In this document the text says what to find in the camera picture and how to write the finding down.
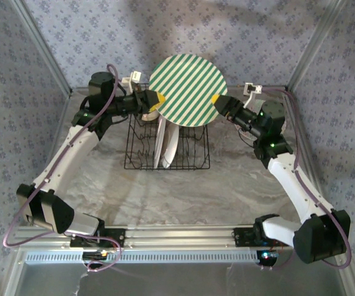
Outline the green striped plate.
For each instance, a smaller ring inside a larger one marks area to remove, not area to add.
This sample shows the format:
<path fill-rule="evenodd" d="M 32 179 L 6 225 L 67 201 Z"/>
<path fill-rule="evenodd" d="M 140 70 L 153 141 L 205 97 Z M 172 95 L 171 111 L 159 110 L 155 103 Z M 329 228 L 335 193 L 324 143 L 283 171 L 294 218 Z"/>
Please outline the green striped plate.
<path fill-rule="evenodd" d="M 153 70 L 148 88 L 165 97 L 157 111 L 180 126 L 198 127 L 218 116 L 214 95 L 226 95 L 227 83 L 210 61 L 193 54 L 172 55 Z"/>

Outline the white plate with flower print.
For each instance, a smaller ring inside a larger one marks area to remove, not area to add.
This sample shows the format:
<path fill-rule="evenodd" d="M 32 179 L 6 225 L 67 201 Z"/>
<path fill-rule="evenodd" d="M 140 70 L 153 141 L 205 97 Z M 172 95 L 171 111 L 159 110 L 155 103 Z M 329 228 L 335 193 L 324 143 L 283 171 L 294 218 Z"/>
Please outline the white plate with flower print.
<path fill-rule="evenodd" d="M 180 127 L 174 123 L 169 123 L 165 129 L 164 140 L 161 150 L 161 162 L 164 168 L 169 168 L 174 160 Z"/>

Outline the black wire dish rack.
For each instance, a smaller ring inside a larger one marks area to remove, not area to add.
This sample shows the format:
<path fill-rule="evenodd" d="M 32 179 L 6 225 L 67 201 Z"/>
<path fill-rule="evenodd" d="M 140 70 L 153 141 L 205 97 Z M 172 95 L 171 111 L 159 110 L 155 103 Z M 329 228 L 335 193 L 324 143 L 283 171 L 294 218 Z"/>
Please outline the black wire dish rack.
<path fill-rule="evenodd" d="M 158 120 L 143 121 L 140 116 L 128 119 L 124 168 L 153 170 Z M 169 170 L 206 170 L 211 166 L 207 126 L 179 128 L 178 145 Z"/>

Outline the shiny metal sheet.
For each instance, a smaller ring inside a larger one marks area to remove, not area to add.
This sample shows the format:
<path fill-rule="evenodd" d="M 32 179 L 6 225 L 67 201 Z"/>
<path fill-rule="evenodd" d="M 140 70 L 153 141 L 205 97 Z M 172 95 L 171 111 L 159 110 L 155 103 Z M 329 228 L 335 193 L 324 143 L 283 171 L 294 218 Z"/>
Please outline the shiny metal sheet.
<path fill-rule="evenodd" d="M 20 266 L 2 296 L 355 296 L 355 281 L 321 263 L 276 270 L 249 263 L 121 264 L 100 273 L 83 265 Z"/>

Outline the aluminium frame post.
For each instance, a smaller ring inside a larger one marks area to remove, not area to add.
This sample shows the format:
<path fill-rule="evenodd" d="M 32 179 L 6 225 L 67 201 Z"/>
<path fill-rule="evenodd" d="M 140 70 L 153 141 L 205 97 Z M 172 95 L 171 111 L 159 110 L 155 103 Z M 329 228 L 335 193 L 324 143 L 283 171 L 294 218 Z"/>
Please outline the aluminium frame post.
<path fill-rule="evenodd" d="M 50 47 L 47 45 L 35 18 L 32 16 L 28 6 L 25 4 L 24 0 L 8 0 L 14 10 L 16 11 L 19 19 L 22 21 L 24 28 L 27 30 L 31 40 L 33 41 L 36 49 L 38 50 L 40 56 L 44 60 L 47 68 L 51 72 L 52 77 L 62 90 L 62 92 L 70 96 L 72 89 L 69 83 L 65 79 L 65 76 L 58 65 L 56 59 L 54 58 Z"/>
<path fill-rule="evenodd" d="M 322 43 L 325 41 L 333 24 L 347 2 L 348 0 L 329 0 L 324 13 L 319 19 L 307 46 L 303 50 L 297 66 L 291 74 L 288 84 L 286 85 L 287 90 L 290 92 L 293 92 L 304 78 L 311 62 L 314 60 L 315 55 L 318 53 Z"/>

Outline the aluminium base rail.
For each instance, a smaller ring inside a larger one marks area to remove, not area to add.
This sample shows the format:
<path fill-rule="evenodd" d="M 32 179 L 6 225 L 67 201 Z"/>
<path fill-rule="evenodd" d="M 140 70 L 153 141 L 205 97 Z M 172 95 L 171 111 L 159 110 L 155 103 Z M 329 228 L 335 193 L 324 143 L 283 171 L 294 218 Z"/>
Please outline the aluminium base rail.
<path fill-rule="evenodd" d="M 251 226 L 116 226 L 109 237 L 125 250 L 286 249 L 274 239 L 254 242 Z"/>

